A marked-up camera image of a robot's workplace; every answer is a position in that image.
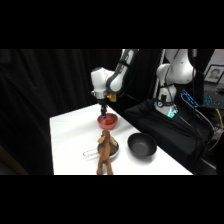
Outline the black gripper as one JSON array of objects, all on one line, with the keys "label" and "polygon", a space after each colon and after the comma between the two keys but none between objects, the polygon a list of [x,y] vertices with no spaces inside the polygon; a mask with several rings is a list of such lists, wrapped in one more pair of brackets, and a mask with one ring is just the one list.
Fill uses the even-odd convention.
[{"label": "black gripper", "polygon": [[107,118],[107,105],[108,105],[108,98],[98,99],[99,105],[101,105],[101,115],[105,119]]}]

